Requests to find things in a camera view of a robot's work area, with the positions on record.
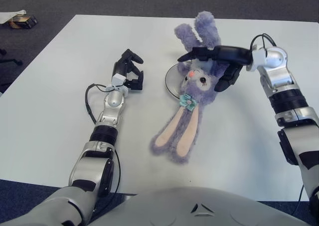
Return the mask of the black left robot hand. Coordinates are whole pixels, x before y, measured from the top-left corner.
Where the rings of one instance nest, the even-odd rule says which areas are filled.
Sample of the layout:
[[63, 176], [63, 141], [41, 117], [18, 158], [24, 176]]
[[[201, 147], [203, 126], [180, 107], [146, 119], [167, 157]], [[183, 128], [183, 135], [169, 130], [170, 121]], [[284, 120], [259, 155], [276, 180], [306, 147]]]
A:
[[[125, 86], [131, 90], [142, 90], [144, 72], [140, 71], [135, 65], [135, 63], [143, 64], [143, 59], [137, 54], [127, 49], [121, 56], [121, 58], [116, 61], [112, 73], [111, 84], [115, 87]], [[138, 78], [127, 80], [127, 74], [133, 72]]]

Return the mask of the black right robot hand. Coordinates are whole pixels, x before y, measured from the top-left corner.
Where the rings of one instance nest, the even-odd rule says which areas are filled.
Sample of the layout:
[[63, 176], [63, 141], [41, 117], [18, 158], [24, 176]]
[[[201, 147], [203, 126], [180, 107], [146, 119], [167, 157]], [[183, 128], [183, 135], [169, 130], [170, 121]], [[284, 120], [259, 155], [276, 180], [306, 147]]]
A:
[[216, 92], [225, 91], [229, 86], [235, 84], [242, 67], [251, 64], [253, 60], [252, 51], [249, 49], [219, 45], [214, 47], [213, 50], [207, 47], [193, 47], [192, 51], [178, 58], [178, 62], [193, 59], [200, 61], [212, 59], [229, 64], [214, 88]]

